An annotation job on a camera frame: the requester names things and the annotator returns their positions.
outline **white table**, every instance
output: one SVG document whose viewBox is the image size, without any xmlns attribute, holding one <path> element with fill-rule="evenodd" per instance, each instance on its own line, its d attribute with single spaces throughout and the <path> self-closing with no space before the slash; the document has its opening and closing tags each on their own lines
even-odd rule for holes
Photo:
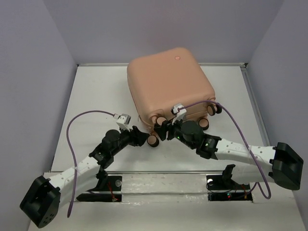
<svg viewBox="0 0 308 231">
<path fill-rule="evenodd" d="M 217 101 L 234 115 L 248 142 L 265 145 L 262 141 L 265 134 L 258 127 L 256 108 L 249 99 L 250 92 L 240 67 L 202 66 L 202 69 L 216 90 Z M 65 138 L 66 126 L 75 115 L 93 109 L 129 114 L 132 116 L 131 125 L 143 128 L 130 96 L 125 66 L 78 68 L 51 169 L 53 173 L 46 174 L 46 177 L 73 165 Z M 209 134 L 242 142 L 225 113 L 215 115 L 209 121 Z M 109 129 L 117 129 L 117 126 L 107 115 L 96 113 L 77 119 L 70 130 L 77 161 L 85 158 Z M 123 174 L 122 203 L 76 202 L 69 219 L 66 218 L 66 205 L 44 230 L 305 230 L 293 193 L 275 184 L 270 184 L 271 200 L 265 200 L 259 189 L 255 189 L 253 203 L 208 202 L 206 174 L 192 171 L 222 170 L 229 163 L 201 159 L 177 141 L 161 142 L 157 148 L 147 145 L 128 147 L 116 155 L 108 168 L 109 172 L 129 172 Z M 137 171 L 190 171 L 190 174 L 136 174 Z M 38 229 L 31 223 L 29 230 Z"/>
<path fill-rule="evenodd" d="M 251 145 L 263 145 L 253 106 L 239 66 L 202 66 L 216 91 L 217 101 L 234 116 Z M 127 84 L 126 66 L 79 67 L 67 107 L 52 171 L 63 171 L 73 165 L 66 142 L 66 127 L 79 113 L 104 110 L 132 116 L 130 125 L 143 126 Z M 209 118 L 209 134 L 241 142 L 242 139 L 226 113 Z M 87 114 L 75 120 L 70 139 L 77 161 L 84 159 L 101 142 L 109 129 L 117 129 L 115 120 L 101 113 Z M 127 147 L 115 156 L 108 171 L 192 171 L 223 170 L 228 161 L 205 160 L 177 140 L 160 142 L 157 148 L 148 145 Z"/>
</svg>

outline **gray wall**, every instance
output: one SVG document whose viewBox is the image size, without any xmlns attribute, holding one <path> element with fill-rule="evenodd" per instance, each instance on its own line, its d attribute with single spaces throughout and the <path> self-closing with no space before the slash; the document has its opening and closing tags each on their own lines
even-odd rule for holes
<svg viewBox="0 0 308 231">
<path fill-rule="evenodd" d="M 27 230 L 19 204 L 50 167 L 75 71 L 42 0 L 1 1 L 1 230 Z"/>
<path fill-rule="evenodd" d="M 248 65 L 271 144 L 287 142 L 304 159 L 295 192 L 308 228 L 308 1 L 286 0 Z"/>
<path fill-rule="evenodd" d="M 282 0 L 44 0 L 77 63 L 128 63 L 176 46 L 248 62 Z"/>
</svg>

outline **pink suitcase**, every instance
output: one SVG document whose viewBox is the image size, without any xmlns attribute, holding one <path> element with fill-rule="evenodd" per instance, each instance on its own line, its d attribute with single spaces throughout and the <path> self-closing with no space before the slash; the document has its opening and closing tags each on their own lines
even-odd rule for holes
<svg viewBox="0 0 308 231">
<path fill-rule="evenodd" d="M 140 120 L 152 134 L 159 117 L 170 120 L 171 109 L 201 100 L 215 100 L 215 91 L 193 54 L 185 48 L 174 48 L 158 54 L 132 60 L 127 67 L 130 93 Z M 215 105 L 200 103 L 186 109 L 185 120 L 194 120 L 206 130 L 207 114 L 220 113 Z M 158 145 L 158 139 L 150 136 L 148 143 Z"/>
</svg>

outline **purple cable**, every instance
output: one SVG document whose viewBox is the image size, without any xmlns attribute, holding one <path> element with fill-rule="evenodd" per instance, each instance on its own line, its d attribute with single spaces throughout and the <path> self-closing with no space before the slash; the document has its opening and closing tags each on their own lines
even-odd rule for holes
<svg viewBox="0 0 308 231">
<path fill-rule="evenodd" d="M 77 184 L 77 160 L 76 160 L 75 152 L 74 152 L 74 150 L 73 150 L 71 141 L 69 140 L 68 131 L 69 131 L 69 128 L 70 128 L 72 122 L 73 122 L 75 119 L 77 119 L 78 117 L 80 117 L 80 116 L 82 116 L 82 115 L 84 115 L 84 114 L 93 113 L 93 112 L 100 112 L 100 113 L 105 113 L 105 114 L 108 114 L 108 115 L 111 115 L 111 116 L 115 116 L 115 114 L 112 114 L 112 113 L 110 113 L 110 112 L 100 111 L 100 110 L 86 111 L 86 112 L 80 113 L 80 114 L 78 114 L 77 116 L 75 116 L 74 118 L 72 118 L 72 120 L 69 121 L 69 123 L 68 123 L 68 125 L 67 125 L 67 128 L 66 128 L 66 139 L 67 139 L 67 143 L 68 143 L 69 149 L 70 149 L 71 152 L 72 152 L 73 160 L 74 160 L 74 166 L 75 166 L 74 182 L 73 182 L 73 190 L 72 190 L 72 199 L 71 199 L 71 202 L 69 203 L 69 207 L 68 207 L 68 211 L 67 211 L 67 217 L 68 217 L 68 218 L 71 216 L 71 212 L 72 212 L 72 209 L 73 209 L 73 203 L 74 203 L 75 191 L 76 191 L 76 184 Z"/>
<path fill-rule="evenodd" d="M 198 102 L 192 103 L 192 104 L 190 104 L 190 105 L 188 105 L 188 106 L 185 106 L 185 107 L 183 107 L 183 108 L 180 108 L 179 110 L 182 110 L 182 109 L 186 109 L 186 108 L 188 108 L 188 107 L 195 106 L 195 105 L 197 105 L 197 104 L 199 104 L 199 103 L 213 103 L 213 104 L 216 104 L 216 105 L 220 106 L 220 107 L 229 115 L 230 119 L 233 121 L 234 125 L 236 126 L 237 130 L 239 131 L 239 133 L 240 133 L 240 135 L 241 135 L 241 137 L 242 137 L 242 139 L 243 139 L 243 141 L 244 141 L 244 144 L 245 144 L 246 148 L 249 150 L 249 153 L 250 153 L 252 159 L 254 160 L 254 162 L 255 162 L 257 168 L 259 169 L 260 174 L 261 174 L 261 176 L 262 176 L 262 178 L 263 178 L 263 180 L 264 180 L 264 183 L 265 183 L 265 185 L 266 185 L 266 188 L 267 188 L 267 190 L 268 190 L 268 194 L 269 194 L 269 195 L 268 195 L 268 196 L 265 195 L 265 193 L 264 193 L 264 191 L 263 191 L 261 185 L 260 185 L 258 182 L 253 186 L 252 190 L 255 189 L 256 185 L 258 185 L 258 186 L 259 186 L 259 189 L 260 189 L 260 191 L 261 191 L 261 193 L 262 193 L 262 195 L 263 195 L 266 199 L 270 199 L 270 198 L 271 198 L 270 186 L 269 186 L 269 183 L 268 183 L 268 181 L 267 181 L 267 179 L 266 179 L 266 176 L 265 176 L 265 174 L 264 174 L 264 172 L 263 172 L 263 170 L 262 170 L 262 167 L 261 167 L 261 165 L 259 164 L 259 162 L 257 161 L 257 159 L 256 159 L 255 155 L 253 154 L 253 152 L 249 149 L 248 142 L 247 142 L 247 140 L 245 139 L 244 134 L 242 133 L 240 127 L 239 127 L 238 124 L 236 123 L 236 121 L 235 121 L 235 119 L 233 118 L 233 116 L 231 115 L 231 113 L 230 113 L 224 106 L 222 106 L 222 105 L 219 104 L 218 102 L 215 102 L 215 101 L 212 101 L 212 100 L 202 100 L 202 101 L 198 101 Z"/>
</svg>

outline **purple hose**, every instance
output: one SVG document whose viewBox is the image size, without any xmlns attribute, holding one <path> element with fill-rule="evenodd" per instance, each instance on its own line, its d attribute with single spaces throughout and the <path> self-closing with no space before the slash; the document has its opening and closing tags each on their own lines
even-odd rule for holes
<svg viewBox="0 0 308 231">
<path fill-rule="evenodd" d="M 71 152 L 72 152 L 72 156 L 73 156 L 73 160 L 74 160 L 74 166 L 75 166 L 74 182 L 73 182 L 73 190 L 72 190 L 72 199 L 71 199 L 71 202 L 69 203 L 69 207 L 68 207 L 68 211 L 67 211 L 67 217 L 68 217 L 68 218 L 71 216 L 71 212 L 72 212 L 72 209 L 73 209 L 73 203 L 74 203 L 75 191 L 76 191 L 76 184 L 77 184 L 77 160 L 76 160 L 75 152 L 74 152 L 74 150 L 73 150 L 71 141 L 69 140 L 68 131 L 69 131 L 69 128 L 70 128 L 72 122 L 73 122 L 75 119 L 77 119 L 78 117 L 80 117 L 80 116 L 82 116 L 82 115 L 84 115 L 84 114 L 93 113 L 93 112 L 105 113 L 105 114 L 108 114 L 108 115 L 111 115 L 111 116 L 114 116 L 114 115 L 115 115 L 115 114 L 112 114 L 112 113 L 110 113 L 110 112 L 105 112 L 105 111 L 100 111 L 100 110 L 86 111 L 86 112 L 80 113 L 80 114 L 78 114 L 77 116 L 75 116 L 74 118 L 72 118 L 72 120 L 69 121 L 69 123 L 68 123 L 68 125 L 67 125 L 67 128 L 66 128 L 66 139 L 67 139 L 67 143 L 68 143 L 69 149 L 70 149 Z"/>
<path fill-rule="evenodd" d="M 183 107 L 183 108 L 180 108 L 179 110 L 182 110 L 182 109 L 185 109 L 185 108 L 188 108 L 188 107 L 195 106 L 196 104 L 199 104 L 199 103 L 213 103 L 213 104 L 216 104 L 216 105 L 218 105 L 219 107 L 221 107 L 223 110 L 225 110 L 225 112 L 229 115 L 229 117 L 230 117 L 231 120 L 233 121 L 234 125 L 236 126 L 237 130 L 239 131 L 239 133 L 240 133 L 240 135 L 241 135 L 241 137 L 242 137 L 242 139 L 243 139 L 243 141 L 244 141 L 244 144 L 245 144 L 246 148 L 249 150 L 249 153 L 250 153 L 252 159 L 254 160 L 254 162 L 255 162 L 257 168 L 259 169 L 260 174 L 261 174 L 261 176 L 262 176 L 262 178 L 263 178 L 263 180 L 264 180 L 264 183 L 265 183 L 265 185 L 266 185 L 266 188 L 267 188 L 267 190 L 268 190 L 268 194 L 269 194 L 269 195 L 268 195 L 268 196 L 265 195 L 265 193 L 264 193 L 264 191 L 263 191 L 261 185 L 260 185 L 258 182 L 253 186 L 253 188 L 249 191 L 249 193 L 251 193 L 252 190 L 255 189 L 256 185 L 258 185 L 259 188 L 260 188 L 260 191 L 261 191 L 262 195 L 263 195 L 266 199 L 270 199 L 270 198 L 271 198 L 270 186 L 269 186 L 269 183 L 268 183 L 268 181 L 267 181 L 267 179 L 266 179 L 266 176 L 265 176 L 265 174 L 264 174 L 264 172 L 263 172 L 263 170 L 262 170 L 262 167 L 261 167 L 261 165 L 259 164 L 259 162 L 257 161 L 257 159 L 256 159 L 255 155 L 253 154 L 253 152 L 249 149 L 248 142 L 247 142 L 247 140 L 245 139 L 244 134 L 242 133 L 240 127 L 239 127 L 238 124 L 236 123 L 236 121 L 235 121 L 235 119 L 233 118 L 233 116 L 231 115 L 231 113 L 230 113 L 224 106 L 222 106 L 221 104 L 219 104 L 219 103 L 217 103 L 217 102 L 215 102 L 215 101 L 212 101 L 212 100 L 202 100 L 202 101 L 198 101 L 198 102 L 192 103 L 192 104 L 190 104 L 190 105 L 187 105 L 187 106 L 185 106 L 185 107 Z"/>
</svg>

